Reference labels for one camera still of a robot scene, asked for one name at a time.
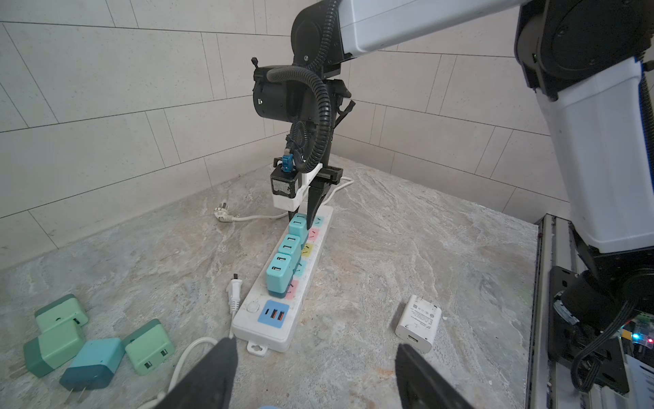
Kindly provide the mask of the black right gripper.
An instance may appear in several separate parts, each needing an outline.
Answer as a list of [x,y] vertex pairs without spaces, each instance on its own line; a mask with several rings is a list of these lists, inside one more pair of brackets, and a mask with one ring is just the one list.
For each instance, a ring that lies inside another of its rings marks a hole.
[[[303,187],[309,185],[308,208],[306,214],[307,229],[313,226],[317,216],[318,208],[321,206],[331,184],[338,184],[342,179],[344,169],[327,165],[321,169],[315,168],[312,173],[301,173],[296,168],[293,155],[284,155],[274,159],[274,171],[272,172],[272,185],[274,187]],[[312,181],[315,177],[323,178],[325,181]]]

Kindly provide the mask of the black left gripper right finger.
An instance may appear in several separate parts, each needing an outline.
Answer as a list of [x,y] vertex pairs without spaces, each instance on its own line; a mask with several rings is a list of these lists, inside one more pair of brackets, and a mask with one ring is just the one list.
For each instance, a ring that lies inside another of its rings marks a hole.
[[410,344],[399,344],[395,373],[403,408],[473,409]]

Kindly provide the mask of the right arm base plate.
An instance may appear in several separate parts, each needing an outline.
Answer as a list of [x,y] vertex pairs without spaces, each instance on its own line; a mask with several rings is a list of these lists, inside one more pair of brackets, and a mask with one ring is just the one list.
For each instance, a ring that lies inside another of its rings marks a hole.
[[[578,277],[572,271],[555,266],[550,269],[550,307],[554,307],[556,296],[572,289]],[[590,325],[572,325],[565,321],[554,309],[548,319],[548,358],[570,369],[575,356],[591,341],[600,335]],[[601,387],[609,387],[625,395],[629,392],[628,378],[623,359],[622,341],[618,336],[607,340],[594,352],[601,362],[601,369],[595,382]]]

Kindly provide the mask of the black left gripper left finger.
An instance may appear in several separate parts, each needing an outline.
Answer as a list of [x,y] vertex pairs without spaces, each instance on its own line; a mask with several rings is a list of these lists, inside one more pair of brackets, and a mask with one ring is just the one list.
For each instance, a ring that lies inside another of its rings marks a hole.
[[[211,349],[181,378],[188,356],[201,344],[209,344]],[[212,337],[201,337],[183,351],[170,380],[168,392],[158,395],[153,401],[153,408],[228,408],[237,367],[237,341],[234,338],[226,337],[217,341]]]

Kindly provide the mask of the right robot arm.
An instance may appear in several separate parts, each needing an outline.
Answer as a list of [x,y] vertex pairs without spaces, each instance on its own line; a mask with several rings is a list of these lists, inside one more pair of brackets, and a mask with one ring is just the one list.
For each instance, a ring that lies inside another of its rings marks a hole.
[[568,219],[602,251],[652,245],[635,63],[550,102],[512,56],[518,13],[347,63],[357,106],[332,152],[528,223]]

